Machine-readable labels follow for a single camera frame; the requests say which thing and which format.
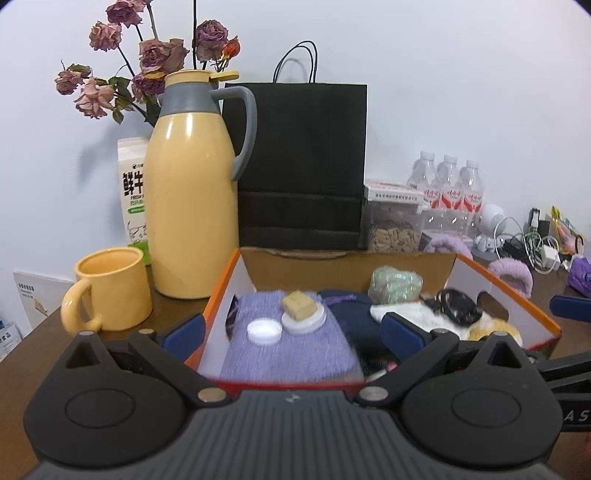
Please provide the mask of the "purple fluffy headband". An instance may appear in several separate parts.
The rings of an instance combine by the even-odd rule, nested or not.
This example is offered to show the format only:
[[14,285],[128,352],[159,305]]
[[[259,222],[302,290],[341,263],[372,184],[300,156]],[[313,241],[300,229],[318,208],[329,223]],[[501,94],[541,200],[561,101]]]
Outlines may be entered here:
[[431,238],[424,249],[427,253],[453,253],[473,259],[471,248],[465,241],[455,235],[438,234]]
[[534,280],[528,266],[513,258],[500,258],[491,262],[488,271],[503,280],[520,295],[530,299]]

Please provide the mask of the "water bottle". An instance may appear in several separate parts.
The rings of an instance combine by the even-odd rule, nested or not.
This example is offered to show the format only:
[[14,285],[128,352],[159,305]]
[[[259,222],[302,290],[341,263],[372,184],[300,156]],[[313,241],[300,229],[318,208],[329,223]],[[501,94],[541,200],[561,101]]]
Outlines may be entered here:
[[461,227],[461,204],[463,188],[458,168],[458,158],[445,155],[439,164],[438,180],[440,189],[439,208],[442,211],[442,229],[448,232],[459,232]]
[[441,196],[434,153],[426,151],[420,153],[420,158],[414,163],[407,185],[423,193],[426,207],[422,210],[422,222],[424,228],[430,228],[435,221]]
[[466,212],[466,230],[468,237],[475,236],[476,220],[483,204],[484,186],[480,175],[479,163],[467,160],[461,169],[460,178],[463,185],[463,209]]

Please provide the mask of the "orange cardboard box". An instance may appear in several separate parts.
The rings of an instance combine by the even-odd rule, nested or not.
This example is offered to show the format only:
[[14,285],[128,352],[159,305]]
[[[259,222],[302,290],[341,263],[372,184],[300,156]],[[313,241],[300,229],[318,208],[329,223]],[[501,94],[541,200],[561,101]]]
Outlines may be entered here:
[[560,326],[541,308],[474,260],[450,253],[370,253],[366,251],[281,251],[254,247],[236,249],[229,256],[202,316],[204,340],[185,364],[216,381],[229,341],[224,322],[233,298],[256,291],[349,290],[367,292],[370,277],[382,266],[412,271],[422,277],[423,291],[436,294],[455,288],[472,299],[486,292],[508,311],[524,347],[550,355],[562,336]]

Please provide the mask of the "yellow thermos jug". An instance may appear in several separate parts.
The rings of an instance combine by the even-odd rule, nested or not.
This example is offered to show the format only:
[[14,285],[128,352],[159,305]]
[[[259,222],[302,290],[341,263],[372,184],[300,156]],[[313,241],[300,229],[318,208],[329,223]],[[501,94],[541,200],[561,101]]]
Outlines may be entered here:
[[238,248],[238,179],[257,132],[256,98],[225,81],[238,71],[181,70],[165,78],[144,160],[144,203],[155,289],[211,296]]

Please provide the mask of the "large white jar lid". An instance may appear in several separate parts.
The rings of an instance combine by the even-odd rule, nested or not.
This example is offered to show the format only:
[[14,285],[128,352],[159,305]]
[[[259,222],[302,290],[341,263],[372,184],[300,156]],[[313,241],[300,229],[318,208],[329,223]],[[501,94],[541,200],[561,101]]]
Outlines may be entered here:
[[283,329],[287,330],[291,335],[307,335],[320,329],[325,324],[325,320],[327,320],[325,307],[321,303],[317,303],[317,310],[311,316],[303,320],[295,320],[289,313],[284,312],[281,315],[280,322]]

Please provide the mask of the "green glittery pouch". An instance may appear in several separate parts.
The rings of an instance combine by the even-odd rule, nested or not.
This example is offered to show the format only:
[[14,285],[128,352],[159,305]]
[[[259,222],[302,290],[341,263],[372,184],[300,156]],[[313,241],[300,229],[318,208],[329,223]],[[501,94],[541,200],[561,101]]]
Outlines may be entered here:
[[375,304],[414,302],[423,289],[423,278],[413,271],[381,266],[370,276],[368,296]]

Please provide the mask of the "blue white paper stack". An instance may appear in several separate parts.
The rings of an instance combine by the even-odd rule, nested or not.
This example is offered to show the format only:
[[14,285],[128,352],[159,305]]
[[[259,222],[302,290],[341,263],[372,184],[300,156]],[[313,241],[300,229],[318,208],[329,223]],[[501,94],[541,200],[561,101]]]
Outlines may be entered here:
[[22,341],[14,322],[0,320],[0,360],[6,358]]

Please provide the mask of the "left water bottle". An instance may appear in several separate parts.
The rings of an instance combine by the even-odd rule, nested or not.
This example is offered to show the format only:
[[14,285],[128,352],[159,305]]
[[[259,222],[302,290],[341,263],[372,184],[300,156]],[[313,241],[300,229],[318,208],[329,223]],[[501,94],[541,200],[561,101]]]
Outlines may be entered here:
[[414,163],[407,185],[423,193],[426,207],[422,210],[422,222],[424,228],[430,228],[435,221],[441,196],[434,153],[426,151],[420,153],[420,158]]

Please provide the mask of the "white booklet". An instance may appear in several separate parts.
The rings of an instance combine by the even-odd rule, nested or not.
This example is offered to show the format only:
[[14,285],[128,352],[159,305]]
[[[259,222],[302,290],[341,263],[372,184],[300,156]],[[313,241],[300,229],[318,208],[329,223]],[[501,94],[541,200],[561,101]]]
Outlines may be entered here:
[[73,285],[69,279],[15,270],[14,281],[32,330],[56,311]]

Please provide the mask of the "middle water bottle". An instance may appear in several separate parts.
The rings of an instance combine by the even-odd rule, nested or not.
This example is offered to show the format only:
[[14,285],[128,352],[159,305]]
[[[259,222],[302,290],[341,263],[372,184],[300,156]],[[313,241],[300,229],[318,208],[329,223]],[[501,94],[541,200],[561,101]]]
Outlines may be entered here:
[[459,232],[461,227],[461,204],[463,188],[458,168],[458,158],[445,155],[439,164],[438,180],[440,189],[439,208],[442,211],[442,229],[448,232]]

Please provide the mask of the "small white jar lid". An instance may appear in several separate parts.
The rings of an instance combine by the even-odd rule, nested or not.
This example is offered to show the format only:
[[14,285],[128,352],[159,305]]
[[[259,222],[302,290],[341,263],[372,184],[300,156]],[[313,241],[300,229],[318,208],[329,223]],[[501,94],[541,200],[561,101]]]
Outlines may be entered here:
[[270,318],[259,318],[249,322],[246,335],[250,342],[257,346],[270,346],[280,342],[283,326]]

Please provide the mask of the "navy blue cloth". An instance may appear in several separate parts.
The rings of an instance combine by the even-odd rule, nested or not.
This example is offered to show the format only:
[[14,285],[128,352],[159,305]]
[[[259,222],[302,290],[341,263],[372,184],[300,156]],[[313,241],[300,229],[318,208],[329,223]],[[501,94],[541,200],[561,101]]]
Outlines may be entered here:
[[349,345],[358,355],[363,374],[391,371],[398,362],[381,339],[381,326],[370,313],[373,305],[365,293],[349,290],[322,290],[322,302],[329,307]]

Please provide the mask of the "white milk carton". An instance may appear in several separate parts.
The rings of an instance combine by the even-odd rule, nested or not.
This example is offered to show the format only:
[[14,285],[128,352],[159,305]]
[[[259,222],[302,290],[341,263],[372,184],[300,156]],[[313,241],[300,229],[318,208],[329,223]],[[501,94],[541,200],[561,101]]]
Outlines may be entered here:
[[148,139],[123,138],[117,141],[119,195],[126,244],[143,252],[145,265],[151,263],[145,221],[143,166]]

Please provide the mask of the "purple knitted cloth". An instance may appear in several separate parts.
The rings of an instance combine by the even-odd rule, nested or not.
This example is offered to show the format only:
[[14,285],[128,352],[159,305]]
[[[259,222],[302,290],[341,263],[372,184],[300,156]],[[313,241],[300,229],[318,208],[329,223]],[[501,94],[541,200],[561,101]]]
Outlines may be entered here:
[[335,316],[325,309],[325,323],[311,333],[294,335],[284,330],[280,340],[259,346],[247,337],[249,323],[259,319],[280,322],[283,291],[242,296],[236,306],[228,353],[221,374],[239,383],[318,383],[332,380],[361,381],[363,371]]

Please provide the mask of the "purple object at edge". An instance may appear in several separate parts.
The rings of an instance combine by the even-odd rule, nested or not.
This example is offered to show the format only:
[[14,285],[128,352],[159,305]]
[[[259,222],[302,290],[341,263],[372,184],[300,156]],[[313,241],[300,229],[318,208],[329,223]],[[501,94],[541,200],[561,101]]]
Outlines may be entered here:
[[591,298],[591,264],[585,257],[572,259],[567,285],[584,297]]

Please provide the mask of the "yellow fuzzy cloth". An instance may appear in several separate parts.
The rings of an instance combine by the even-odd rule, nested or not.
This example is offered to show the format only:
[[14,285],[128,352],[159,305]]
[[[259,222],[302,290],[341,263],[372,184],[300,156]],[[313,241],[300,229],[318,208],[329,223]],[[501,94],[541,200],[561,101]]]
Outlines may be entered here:
[[473,324],[469,329],[468,340],[480,341],[495,332],[504,332],[510,335],[520,347],[524,345],[521,333],[515,326],[508,321],[492,317],[482,317]]

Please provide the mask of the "right water bottle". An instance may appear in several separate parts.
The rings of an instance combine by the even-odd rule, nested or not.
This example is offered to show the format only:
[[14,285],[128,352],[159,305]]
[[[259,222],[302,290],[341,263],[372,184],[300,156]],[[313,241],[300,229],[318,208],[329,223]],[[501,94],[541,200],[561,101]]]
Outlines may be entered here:
[[461,169],[460,178],[463,185],[463,209],[466,212],[466,230],[468,237],[475,236],[476,220],[483,204],[484,186],[480,175],[479,163],[467,160]]

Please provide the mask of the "clear snack container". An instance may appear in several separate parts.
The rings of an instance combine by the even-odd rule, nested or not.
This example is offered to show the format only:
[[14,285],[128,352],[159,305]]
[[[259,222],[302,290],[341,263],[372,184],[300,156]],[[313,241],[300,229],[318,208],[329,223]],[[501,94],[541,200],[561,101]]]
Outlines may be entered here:
[[368,202],[365,207],[367,249],[373,253],[419,250],[423,230],[422,206]]

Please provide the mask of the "purple fluffy headband left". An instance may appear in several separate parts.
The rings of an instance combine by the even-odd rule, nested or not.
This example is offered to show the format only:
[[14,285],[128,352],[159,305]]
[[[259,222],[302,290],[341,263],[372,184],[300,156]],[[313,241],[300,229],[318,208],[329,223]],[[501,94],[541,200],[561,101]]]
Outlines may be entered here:
[[473,259],[471,248],[465,241],[455,235],[438,234],[431,238],[424,249],[427,253],[453,253]]

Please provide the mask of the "purple fluffy headband right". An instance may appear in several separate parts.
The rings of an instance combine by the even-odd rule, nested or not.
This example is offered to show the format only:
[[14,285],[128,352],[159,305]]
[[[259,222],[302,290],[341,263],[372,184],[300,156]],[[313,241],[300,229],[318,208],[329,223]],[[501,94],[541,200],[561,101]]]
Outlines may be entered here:
[[491,262],[488,271],[503,280],[520,295],[530,299],[534,280],[528,266],[513,258],[500,258]]

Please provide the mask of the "colourful packets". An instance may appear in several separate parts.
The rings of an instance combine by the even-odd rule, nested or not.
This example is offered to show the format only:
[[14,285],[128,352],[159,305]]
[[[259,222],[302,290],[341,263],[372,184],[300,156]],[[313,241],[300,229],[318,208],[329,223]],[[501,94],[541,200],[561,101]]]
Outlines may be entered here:
[[584,250],[584,237],[578,232],[572,222],[556,206],[551,207],[550,215],[559,243],[559,251],[565,255],[582,254]]

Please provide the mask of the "white red flat box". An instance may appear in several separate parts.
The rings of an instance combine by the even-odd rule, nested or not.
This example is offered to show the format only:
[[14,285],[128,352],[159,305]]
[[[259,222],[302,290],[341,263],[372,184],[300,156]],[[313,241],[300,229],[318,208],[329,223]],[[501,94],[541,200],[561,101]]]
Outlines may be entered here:
[[365,198],[369,202],[409,205],[421,205],[424,202],[424,194],[417,189],[374,179],[365,181]]

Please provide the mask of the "black paper bag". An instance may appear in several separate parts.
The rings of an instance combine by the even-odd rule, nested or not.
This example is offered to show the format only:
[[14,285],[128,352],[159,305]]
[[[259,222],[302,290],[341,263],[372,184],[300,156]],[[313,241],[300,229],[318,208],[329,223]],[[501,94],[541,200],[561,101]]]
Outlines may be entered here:
[[318,49],[308,82],[249,83],[259,127],[238,180],[243,247],[355,250],[361,237],[367,87],[320,83]]

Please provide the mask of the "white cloth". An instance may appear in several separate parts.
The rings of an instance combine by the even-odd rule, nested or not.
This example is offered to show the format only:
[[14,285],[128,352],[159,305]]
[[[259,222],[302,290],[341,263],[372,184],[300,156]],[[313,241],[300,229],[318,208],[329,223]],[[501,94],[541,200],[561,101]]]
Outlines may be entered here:
[[461,339],[466,340],[469,336],[470,327],[463,327],[453,322],[443,313],[433,312],[422,302],[407,302],[398,304],[372,305],[370,316],[381,323],[387,314],[401,316],[401,318],[414,324],[421,329],[430,332],[434,329],[446,329],[457,334]]

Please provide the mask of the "dried rose bouquet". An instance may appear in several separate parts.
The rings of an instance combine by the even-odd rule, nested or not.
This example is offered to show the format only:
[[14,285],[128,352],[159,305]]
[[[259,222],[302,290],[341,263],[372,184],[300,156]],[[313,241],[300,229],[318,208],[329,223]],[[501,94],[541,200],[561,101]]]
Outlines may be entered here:
[[150,1],[114,1],[105,15],[90,28],[88,43],[95,52],[117,52],[122,67],[111,77],[101,78],[90,66],[72,63],[63,65],[54,79],[56,91],[74,96],[75,109],[90,119],[109,116],[120,124],[127,111],[135,111],[154,126],[160,116],[165,78],[182,70],[186,59],[221,81],[242,49],[238,36],[231,36],[221,22],[197,21],[197,2],[192,3],[190,47],[181,38],[158,36]]

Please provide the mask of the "yellow ceramic mug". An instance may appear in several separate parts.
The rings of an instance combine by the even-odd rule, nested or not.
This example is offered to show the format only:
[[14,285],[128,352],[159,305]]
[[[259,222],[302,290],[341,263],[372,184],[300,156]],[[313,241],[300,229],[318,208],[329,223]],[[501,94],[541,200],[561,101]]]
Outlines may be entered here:
[[75,267],[76,283],[63,297],[60,316],[65,331],[118,332],[145,321],[152,312],[143,252],[135,247],[96,251]]

